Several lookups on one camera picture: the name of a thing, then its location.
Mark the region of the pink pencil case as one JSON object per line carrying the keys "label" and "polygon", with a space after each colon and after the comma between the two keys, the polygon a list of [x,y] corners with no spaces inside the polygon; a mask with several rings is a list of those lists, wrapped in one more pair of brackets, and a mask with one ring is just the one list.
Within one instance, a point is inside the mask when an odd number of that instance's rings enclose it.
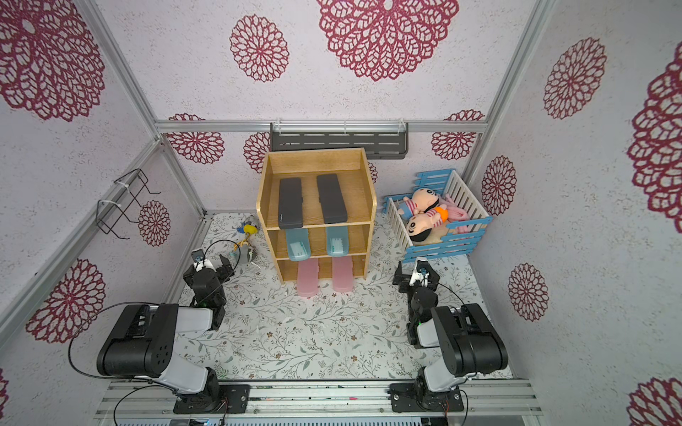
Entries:
{"label": "pink pencil case", "polygon": [[296,289],[301,297],[315,296],[319,291],[319,264],[317,258],[298,263]]}
{"label": "pink pencil case", "polygon": [[337,293],[348,293],[353,290],[353,259],[350,256],[333,257],[332,287]]}

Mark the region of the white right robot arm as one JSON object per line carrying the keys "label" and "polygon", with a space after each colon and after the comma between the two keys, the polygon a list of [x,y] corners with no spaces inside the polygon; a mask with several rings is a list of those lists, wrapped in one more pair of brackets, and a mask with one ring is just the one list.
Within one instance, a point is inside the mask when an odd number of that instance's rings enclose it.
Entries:
{"label": "white right robot arm", "polygon": [[508,367],[502,338],[480,305],[439,304],[440,275],[424,258],[416,260],[410,274],[399,263],[393,284],[408,297],[408,342],[417,349],[438,349],[440,358],[419,369],[414,382],[390,385],[392,411],[444,415],[467,411],[468,398],[461,386],[475,376]]}

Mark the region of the black pencil case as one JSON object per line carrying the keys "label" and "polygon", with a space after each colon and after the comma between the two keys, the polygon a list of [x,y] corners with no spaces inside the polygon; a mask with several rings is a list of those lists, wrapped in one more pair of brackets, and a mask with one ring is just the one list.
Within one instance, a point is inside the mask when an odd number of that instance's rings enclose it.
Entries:
{"label": "black pencil case", "polygon": [[288,177],[280,180],[278,225],[283,230],[297,229],[303,226],[303,193],[300,177]]}
{"label": "black pencil case", "polygon": [[346,223],[348,220],[345,200],[337,174],[325,174],[316,178],[323,222]]}

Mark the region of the teal pencil case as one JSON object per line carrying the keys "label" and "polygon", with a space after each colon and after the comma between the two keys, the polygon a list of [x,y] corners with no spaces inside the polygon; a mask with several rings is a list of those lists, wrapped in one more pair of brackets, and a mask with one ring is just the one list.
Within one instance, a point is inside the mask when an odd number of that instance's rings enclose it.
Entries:
{"label": "teal pencil case", "polygon": [[290,261],[301,262],[311,257],[309,232],[306,228],[286,229],[285,238]]}
{"label": "teal pencil case", "polygon": [[350,250],[347,226],[333,226],[326,229],[327,254],[330,257],[346,257]]}

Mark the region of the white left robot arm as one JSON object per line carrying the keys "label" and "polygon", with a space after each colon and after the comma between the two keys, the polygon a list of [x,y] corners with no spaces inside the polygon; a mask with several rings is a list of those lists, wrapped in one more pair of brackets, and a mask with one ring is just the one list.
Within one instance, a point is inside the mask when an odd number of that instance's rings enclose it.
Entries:
{"label": "white left robot arm", "polygon": [[188,306],[136,303],[128,305],[99,351],[96,361],[103,376],[147,380],[176,394],[176,414],[227,413],[229,399],[210,367],[200,367],[177,355],[177,335],[214,331],[226,314],[223,284],[234,275],[234,262],[219,255],[192,253],[194,263],[183,275],[194,291]]}

